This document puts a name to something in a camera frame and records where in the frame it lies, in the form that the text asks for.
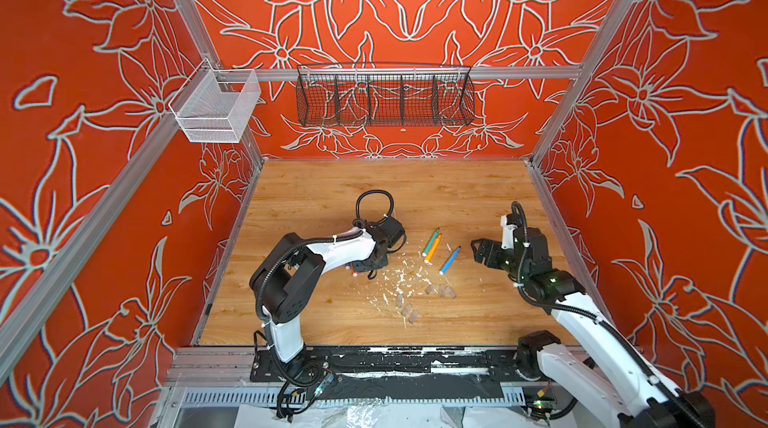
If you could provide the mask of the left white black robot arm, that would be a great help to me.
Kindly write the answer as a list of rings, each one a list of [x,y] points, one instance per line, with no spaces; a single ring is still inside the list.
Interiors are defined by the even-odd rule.
[[[376,272],[406,239],[405,228],[393,217],[356,220],[350,230],[329,237],[284,235],[249,280],[256,315],[277,359],[291,363],[304,349],[300,315],[324,274],[343,267]]]

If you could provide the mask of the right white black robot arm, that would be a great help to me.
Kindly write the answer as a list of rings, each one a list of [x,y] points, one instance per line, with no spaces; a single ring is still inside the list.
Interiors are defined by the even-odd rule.
[[[586,351],[578,360],[547,330],[519,339],[515,367],[521,377],[558,383],[604,427],[712,427],[716,415],[698,391],[685,392],[653,366],[599,312],[568,271],[553,267],[540,230],[509,225],[501,240],[476,239],[474,260],[506,272],[521,298],[542,309]]]

